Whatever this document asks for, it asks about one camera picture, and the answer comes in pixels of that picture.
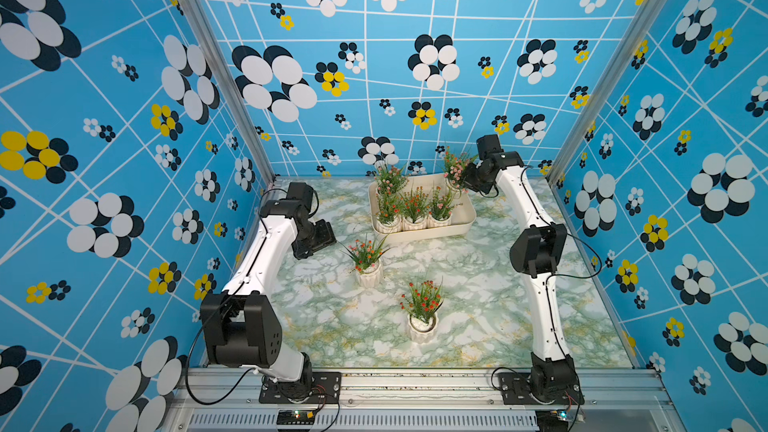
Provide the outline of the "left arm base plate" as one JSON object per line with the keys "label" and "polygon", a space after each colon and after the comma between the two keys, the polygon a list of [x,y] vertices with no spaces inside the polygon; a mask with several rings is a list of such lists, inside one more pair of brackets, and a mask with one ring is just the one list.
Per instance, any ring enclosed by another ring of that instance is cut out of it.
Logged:
{"label": "left arm base plate", "polygon": [[260,404],[323,405],[337,404],[342,385],[340,372],[313,372],[296,382],[265,378],[259,395]]}

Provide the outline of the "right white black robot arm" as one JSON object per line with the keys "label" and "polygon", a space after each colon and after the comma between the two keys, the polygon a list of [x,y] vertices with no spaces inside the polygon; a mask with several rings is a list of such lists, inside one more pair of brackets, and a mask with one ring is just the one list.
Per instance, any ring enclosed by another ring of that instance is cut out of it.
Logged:
{"label": "right white black robot arm", "polygon": [[529,387],[536,400],[552,402],[578,384],[556,297],[556,274],[567,229],[545,212],[518,153],[499,145],[480,146],[478,152],[480,162],[467,167],[464,183],[474,192],[503,193],[522,224],[509,258],[514,271],[524,275],[530,306],[533,345]]}

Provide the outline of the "pink potted gypsophila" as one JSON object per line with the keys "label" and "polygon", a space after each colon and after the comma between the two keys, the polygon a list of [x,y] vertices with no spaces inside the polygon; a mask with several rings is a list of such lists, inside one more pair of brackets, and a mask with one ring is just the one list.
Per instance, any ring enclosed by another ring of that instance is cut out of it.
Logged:
{"label": "pink potted gypsophila", "polygon": [[447,147],[443,156],[446,184],[453,190],[463,191],[466,188],[465,180],[468,174],[468,167],[474,164],[476,160],[476,156],[472,156],[467,152],[454,154],[451,148]]}

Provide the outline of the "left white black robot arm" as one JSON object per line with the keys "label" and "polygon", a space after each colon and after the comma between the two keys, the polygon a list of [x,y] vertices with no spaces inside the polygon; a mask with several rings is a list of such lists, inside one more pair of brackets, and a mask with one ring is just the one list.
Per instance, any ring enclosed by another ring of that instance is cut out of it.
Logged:
{"label": "left white black robot arm", "polygon": [[314,222],[315,195],[267,201],[261,226],[243,262],[223,291],[201,302],[201,334],[214,365],[258,372],[288,401],[300,402],[320,388],[313,384],[306,353],[283,343],[283,328],[270,301],[285,256],[298,260],[335,243],[325,220]]}

